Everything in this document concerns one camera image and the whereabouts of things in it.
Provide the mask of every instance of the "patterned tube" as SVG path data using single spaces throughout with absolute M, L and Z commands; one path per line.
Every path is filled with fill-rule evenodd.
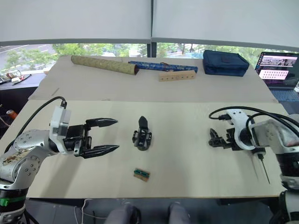
M 135 62 L 130 61 L 130 64 L 135 64 L 139 69 L 149 69 L 149 70 L 159 70 L 159 71 L 185 71 L 194 70 L 198 71 L 198 67 L 186 66 L 186 65 L 176 65 L 176 64 L 166 64 L 166 63 L 149 63 L 149 62 Z
M 139 71 L 138 67 L 135 64 L 123 63 L 109 61 L 105 59 L 98 59 L 93 57 L 84 57 L 84 56 L 71 56 L 71 61 L 74 64 L 85 65 L 89 67 L 106 69 L 110 71 L 122 72 L 130 75 L 136 75 Z

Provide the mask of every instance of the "robotic arm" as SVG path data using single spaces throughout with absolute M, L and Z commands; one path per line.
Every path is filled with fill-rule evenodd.
M 290 117 L 293 122 L 288 124 L 299 131 L 299 127 L 294 125 L 299 122 L 299 115 Z M 272 149 L 281 168 L 282 185 L 287 188 L 287 191 L 280 194 L 282 219 L 284 222 L 299 220 L 299 137 L 295 132 L 273 119 L 260 123 L 254 123 L 253 120 L 250 122 L 249 116 L 240 109 L 227 109 L 226 114 L 218 119 L 227 120 L 234 128 L 227 130 L 228 143 L 211 129 L 211 146 L 252 150 L 262 155 L 265 154 L 265 147 Z
M 0 224 L 17 223 L 25 211 L 25 199 L 43 160 L 58 153 L 83 158 L 102 156 L 118 145 L 96 146 L 91 149 L 91 127 L 110 126 L 114 119 L 86 120 L 84 125 L 69 127 L 71 112 L 56 107 L 50 130 L 30 130 L 19 135 L 12 147 L 0 157 Z

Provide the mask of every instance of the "dark blue bag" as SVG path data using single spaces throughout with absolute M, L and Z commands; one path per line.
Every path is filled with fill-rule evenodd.
M 205 73 L 209 75 L 242 77 L 249 63 L 239 54 L 205 50 L 203 66 Z

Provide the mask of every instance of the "wooden block with holes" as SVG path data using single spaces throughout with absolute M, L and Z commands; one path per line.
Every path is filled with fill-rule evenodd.
M 159 82 L 194 79 L 195 75 L 194 70 L 161 72 L 159 73 Z

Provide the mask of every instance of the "blue patterned tube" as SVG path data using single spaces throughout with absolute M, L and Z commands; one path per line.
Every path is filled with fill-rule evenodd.
M 150 62 L 135 62 L 129 61 L 130 64 L 135 64 L 139 69 L 149 69 L 149 70 L 159 70 L 159 71 L 185 71 L 194 70 L 198 71 L 196 66 L 186 66 L 186 65 L 176 65 L 176 64 L 166 64 L 166 63 L 150 63 Z

